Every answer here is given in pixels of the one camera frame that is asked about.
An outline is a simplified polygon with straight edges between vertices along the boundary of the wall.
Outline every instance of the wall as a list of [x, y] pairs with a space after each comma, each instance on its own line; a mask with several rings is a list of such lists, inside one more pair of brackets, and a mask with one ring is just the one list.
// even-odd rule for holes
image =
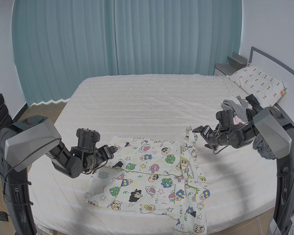
[[0, 0], [0, 92], [12, 118], [25, 105], [17, 70], [14, 64], [11, 20], [13, 0]]
[[242, 0], [239, 54], [249, 61], [252, 46], [294, 69], [294, 1]]

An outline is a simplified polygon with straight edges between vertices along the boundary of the robotic arm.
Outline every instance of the robotic arm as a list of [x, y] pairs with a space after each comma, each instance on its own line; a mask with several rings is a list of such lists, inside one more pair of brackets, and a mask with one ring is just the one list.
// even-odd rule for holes
[[[279, 110], [267, 107], [254, 115], [247, 109], [247, 125], [234, 125], [233, 111], [219, 111], [215, 130], [208, 125], [199, 126], [192, 132], [200, 133], [205, 145], [217, 154], [227, 146], [241, 148], [250, 144], [256, 136], [262, 135], [277, 157], [277, 196], [275, 212], [267, 235], [293, 235], [291, 220], [294, 207], [294, 126]], [[220, 145], [225, 146], [218, 152]]]
[[100, 134], [95, 130], [79, 128], [78, 146], [69, 151], [61, 135], [47, 117], [29, 117], [0, 130], [0, 173], [3, 196], [16, 235], [36, 235], [29, 200], [27, 167], [46, 154], [54, 168], [76, 178], [81, 173], [94, 174], [104, 166], [117, 147], [104, 145], [96, 148]]

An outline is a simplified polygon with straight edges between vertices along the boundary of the brown floor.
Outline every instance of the brown floor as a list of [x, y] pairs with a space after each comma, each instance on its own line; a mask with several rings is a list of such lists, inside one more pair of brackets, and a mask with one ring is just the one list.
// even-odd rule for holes
[[[61, 111], [63, 110], [66, 103], [49, 103], [49, 104], [40, 104], [33, 105], [28, 108], [25, 113], [22, 115], [21, 119], [34, 116], [34, 115], [43, 115], [49, 117], [53, 123], [57, 120]], [[0, 190], [0, 210], [7, 212], [6, 204], [3, 200], [2, 191]], [[268, 225], [271, 217], [273, 216], [273, 209], [265, 212], [259, 216], [256, 216], [252, 219], [244, 221], [240, 224], [236, 224], [230, 228], [227, 228], [223, 231], [214, 233], [213, 235], [266, 235]], [[0, 235], [14, 235], [15, 230], [11, 221], [3, 222], [0, 221]], [[47, 233], [40, 231], [41, 235], [48, 235]], [[54, 235], [65, 235], [60, 232], [54, 231]]]

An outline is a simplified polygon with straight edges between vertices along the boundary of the black baseboard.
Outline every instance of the black baseboard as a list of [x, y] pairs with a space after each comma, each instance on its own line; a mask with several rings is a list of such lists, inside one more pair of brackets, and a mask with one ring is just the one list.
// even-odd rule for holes
[[14, 121], [14, 122], [17, 122], [17, 121], [20, 119], [20, 117], [24, 114], [24, 112], [27, 110], [27, 108], [28, 108], [28, 104], [26, 103], [26, 104], [21, 108], [21, 110], [15, 115], [13, 121]]

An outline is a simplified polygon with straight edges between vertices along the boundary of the blue-green curtain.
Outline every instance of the blue-green curtain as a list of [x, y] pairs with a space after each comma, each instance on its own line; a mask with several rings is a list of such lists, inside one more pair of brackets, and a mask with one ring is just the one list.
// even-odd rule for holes
[[28, 105], [88, 77], [213, 75], [239, 52], [242, 0], [15, 0], [12, 41]]

